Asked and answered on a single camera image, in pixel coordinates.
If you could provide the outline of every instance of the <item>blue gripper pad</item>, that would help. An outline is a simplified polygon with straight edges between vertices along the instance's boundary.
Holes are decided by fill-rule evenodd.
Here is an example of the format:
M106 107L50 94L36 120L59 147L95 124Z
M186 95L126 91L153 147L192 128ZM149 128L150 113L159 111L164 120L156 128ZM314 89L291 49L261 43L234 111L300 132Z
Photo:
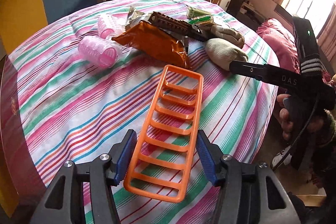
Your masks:
M197 133L196 150L207 179L213 186L219 186L226 177L226 169L221 164L223 152L217 144L209 142L203 130Z
M112 146L109 155L112 157L110 170L113 185L117 186L125 178L127 168L137 144L137 133L129 129L121 143Z

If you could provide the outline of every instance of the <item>orange plastic rack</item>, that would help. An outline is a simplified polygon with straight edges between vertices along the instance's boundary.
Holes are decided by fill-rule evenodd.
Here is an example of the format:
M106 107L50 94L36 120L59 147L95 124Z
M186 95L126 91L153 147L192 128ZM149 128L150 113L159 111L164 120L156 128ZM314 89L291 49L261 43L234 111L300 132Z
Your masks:
M167 72L169 71L174 72L174 73L179 73L183 76L194 78L198 81L198 85L194 89L188 89L182 86L170 84L166 80L166 75L167 75ZM177 91L185 95L195 95L195 98L191 101L187 101L187 100L175 97L175 96L167 95L163 93L163 88L174 90L174 91ZM148 198L153 198L153 199L158 199L158 200L173 202L173 203L181 202L184 199L187 186L188 186L188 180L190 176L190 171L191 171L191 166L192 166L194 151L195 151L195 145L196 145L197 130L198 130L200 112L201 112L202 90L203 90L203 76L201 74L192 72L190 70L182 69L176 66L172 66L172 65L167 65L164 67L160 82L155 91L155 95L152 100L151 106L149 108L147 117L140 131L140 135L139 135L137 144L135 146L135 150L131 158L131 162L129 164L128 171L127 171L127 174L124 180L124 187L127 191L135 193L137 195L146 196ZM184 114L184 113L176 112L176 111L164 108L164 107L160 107L158 105L159 98L165 101L168 101L170 103L179 104L182 106L194 107L194 111L191 114ZM181 129L181 128L176 128L173 126L168 126L160 122L155 122L152 119L154 111L160 114L165 114L165 115L174 117L174 118L178 118L178 119L182 119L186 121L192 121L192 125L188 129ZM149 126L152 126L154 128L158 128L161 130L165 130L165 131L168 131L174 134L178 134L178 135L190 135L189 144L186 146L179 146L176 144L166 143L160 140L155 140L153 138L150 138L147 136L147 130ZM185 162L183 164L176 164L173 162L159 160L156 158L143 155L141 154L141 147L144 142L152 144L152 145L156 145L158 147L162 147L165 149L177 151L177 152L186 152ZM138 160L142 160L149 164L159 165L165 168L181 170L183 172L182 179L179 183L177 183L177 182L158 179L155 177L151 177L151 176L136 172L135 167L136 167ZM131 180L133 178L143 180L149 183L157 184L160 186L164 186L164 187L170 187L170 188L176 189L178 193L176 196L167 196L167 195L160 195L157 193L148 192L148 191L133 187L131 185Z

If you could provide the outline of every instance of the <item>finger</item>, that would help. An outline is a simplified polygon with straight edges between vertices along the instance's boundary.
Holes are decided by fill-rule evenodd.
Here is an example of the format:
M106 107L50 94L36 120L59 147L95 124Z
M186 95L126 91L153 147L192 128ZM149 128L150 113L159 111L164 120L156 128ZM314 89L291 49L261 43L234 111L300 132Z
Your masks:
M279 95L277 96L277 101L278 101L278 103L280 104L280 106L284 107L283 100L284 100L285 98L288 98L288 97L290 97L289 94L279 94Z
M287 133L285 131L283 131L282 133L282 137L286 140L286 141L289 141L290 138L292 137L292 135L290 133Z
M281 122L281 128L286 133L291 133L292 130L293 130L293 122L282 121Z
M313 117L312 121L307 126L307 130L310 133L319 131L323 127L323 124L324 121L321 117Z
M289 121L289 112L286 108L283 108L279 112L279 117L281 120L288 122Z

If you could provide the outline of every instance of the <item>brown wrapper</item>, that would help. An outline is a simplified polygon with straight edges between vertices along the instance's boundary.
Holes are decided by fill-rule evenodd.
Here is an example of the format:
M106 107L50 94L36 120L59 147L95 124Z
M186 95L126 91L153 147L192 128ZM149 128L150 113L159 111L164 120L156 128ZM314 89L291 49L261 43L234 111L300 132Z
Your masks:
M140 21L113 40L123 46L143 51L158 60L190 69L183 43L146 21Z

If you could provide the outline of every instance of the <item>black cable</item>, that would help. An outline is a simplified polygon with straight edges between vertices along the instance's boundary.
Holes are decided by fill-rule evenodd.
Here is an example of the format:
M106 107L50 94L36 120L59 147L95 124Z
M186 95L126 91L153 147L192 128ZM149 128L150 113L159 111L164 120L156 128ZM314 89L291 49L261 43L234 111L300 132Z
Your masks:
M308 124L310 123L310 120L312 119L312 117L313 117L313 115L314 115L314 113L315 113L315 111L316 111L316 108L317 108L317 104L318 104L318 102L319 102L319 99L320 99L320 95L317 94L317 96L316 96L316 101L315 101L315 104L314 104L314 107L313 107L313 109L312 109L312 111L311 111L311 114L310 114L310 116L309 116L307 122L305 123L304 127L301 129L301 131L300 131L299 135L296 137L295 141L292 143L291 148L286 152L286 154L284 154L284 155L282 156L282 158L280 159L280 161L279 161L279 162L272 168L273 171L275 171L275 170L276 170L276 169L283 163L283 161L288 157L288 155L289 155L289 154L292 152L292 150L294 149L294 147L295 147L296 143L299 141L299 139L300 139L302 133L305 131L306 127L307 127Z

